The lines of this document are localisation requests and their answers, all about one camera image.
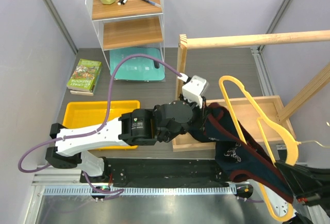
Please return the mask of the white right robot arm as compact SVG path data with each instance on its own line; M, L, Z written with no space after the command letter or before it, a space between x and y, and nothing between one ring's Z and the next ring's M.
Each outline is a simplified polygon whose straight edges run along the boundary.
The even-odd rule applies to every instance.
M293 193L292 203L270 188L249 180L273 219L282 223L311 223L308 218L298 214L294 204L309 208L318 206L329 216L329 169L297 164L292 166L280 160L276 161L275 165Z

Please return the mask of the yellow clothes hanger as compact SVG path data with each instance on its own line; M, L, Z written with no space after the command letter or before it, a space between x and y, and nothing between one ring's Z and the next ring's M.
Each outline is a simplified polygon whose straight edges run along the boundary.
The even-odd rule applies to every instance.
M233 82L244 94L245 98L237 104L234 99L230 99L224 86L225 81ZM225 106L230 113L239 138L245 141L241 127L251 133L257 142L263 142L267 148L268 155L275 166L276 159L269 145L270 141L282 141L286 145L287 157L285 163L296 165L299 158L298 146L301 142L295 139L292 131L280 125L275 119L268 117L266 110L257 103L257 99L245 90L244 85L235 77L222 76L219 79L219 87L222 92Z

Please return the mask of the navy maroon tank top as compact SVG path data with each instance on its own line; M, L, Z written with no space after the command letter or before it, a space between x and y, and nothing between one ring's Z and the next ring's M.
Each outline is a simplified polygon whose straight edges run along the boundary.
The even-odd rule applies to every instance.
M207 107L202 129L192 128L189 133L202 143L215 142L215 161L233 182L248 179L268 187L288 203L293 193L280 171L273 165L265 150L241 127L245 141L239 138L229 111L213 102Z

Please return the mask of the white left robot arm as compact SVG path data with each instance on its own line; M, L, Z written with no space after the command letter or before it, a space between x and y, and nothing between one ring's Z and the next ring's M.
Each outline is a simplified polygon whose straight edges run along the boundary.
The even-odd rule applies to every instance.
M91 149L106 146L153 146L168 143L193 128L201 128L206 115L204 96L187 99L183 96L169 104L156 105L153 109L135 109L108 121L99 129L88 126L67 129L53 124L57 142L46 151L45 159L54 168L79 168L98 182L105 182L110 175L106 160L90 153Z

